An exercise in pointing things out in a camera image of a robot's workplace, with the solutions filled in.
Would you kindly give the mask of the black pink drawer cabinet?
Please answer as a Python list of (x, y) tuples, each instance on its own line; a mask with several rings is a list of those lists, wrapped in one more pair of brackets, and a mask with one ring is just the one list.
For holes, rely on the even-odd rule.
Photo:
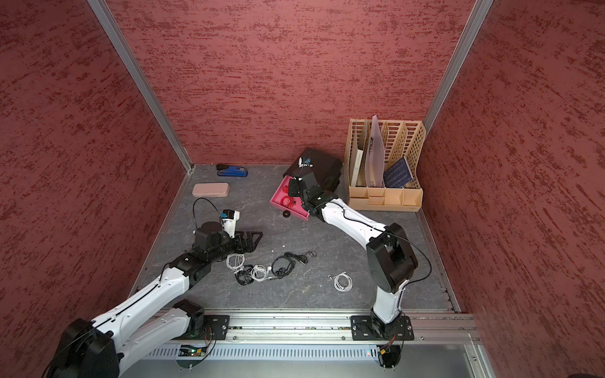
[[(311, 158), (313, 164), (311, 169), (299, 169), (298, 160), (301, 156)], [(335, 158), (324, 151), (315, 150), (313, 148), (305, 149), (299, 157), (297, 157), (286, 170), (284, 176), (293, 177), (297, 174), (306, 175), (308, 173), (313, 173), (316, 181), (321, 187), (329, 192), (335, 192), (339, 186), (341, 170), (343, 168), (343, 163), (340, 159)]]

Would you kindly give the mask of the red earphones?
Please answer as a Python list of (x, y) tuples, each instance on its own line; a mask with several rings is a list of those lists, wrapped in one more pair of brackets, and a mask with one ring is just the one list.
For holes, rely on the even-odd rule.
[(289, 195), (285, 195), (281, 200), (280, 200), (280, 205), (283, 206), (286, 209), (292, 209), (296, 206), (296, 200), (289, 196)]

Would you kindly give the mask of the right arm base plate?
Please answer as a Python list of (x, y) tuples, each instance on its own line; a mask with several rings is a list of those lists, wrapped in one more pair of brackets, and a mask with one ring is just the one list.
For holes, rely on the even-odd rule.
[(398, 315), (391, 323), (383, 323), (378, 317), (351, 316), (351, 335), (354, 341), (413, 341), (414, 330), (411, 319), (405, 315)]

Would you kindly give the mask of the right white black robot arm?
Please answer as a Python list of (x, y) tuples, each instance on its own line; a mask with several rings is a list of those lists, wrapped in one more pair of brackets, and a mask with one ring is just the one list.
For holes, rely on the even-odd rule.
[(370, 275), (377, 285), (372, 315), (380, 325), (391, 325), (402, 315), (400, 303), (414, 283), (419, 248), (397, 223), (385, 225), (348, 206), (343, 199), (313, 182), (313, 175), (291, 176), (288, 193), (301, 200), (308, 214), (332, 225), (366, 250)]

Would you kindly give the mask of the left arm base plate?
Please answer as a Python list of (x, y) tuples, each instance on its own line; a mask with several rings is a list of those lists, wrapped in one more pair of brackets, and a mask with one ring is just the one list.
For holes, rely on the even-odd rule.
[(185, 340), (225, 340), (228, 332), (230, 316), (228, 315), (198, 315), (190, 320)]

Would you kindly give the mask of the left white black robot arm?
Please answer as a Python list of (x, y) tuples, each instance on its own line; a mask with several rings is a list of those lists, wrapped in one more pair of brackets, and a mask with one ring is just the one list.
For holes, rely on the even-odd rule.
[(178, 336), (205, 334), (203, 307), (181, 299), (214, 263), (253, 252), (262, 232), (238, 232), (230, 220), (206, 222), (189, 250), (167, 263), (145, 288), (91, 321), (77, 319), (61, 335), (45, 377), (119, 377)]

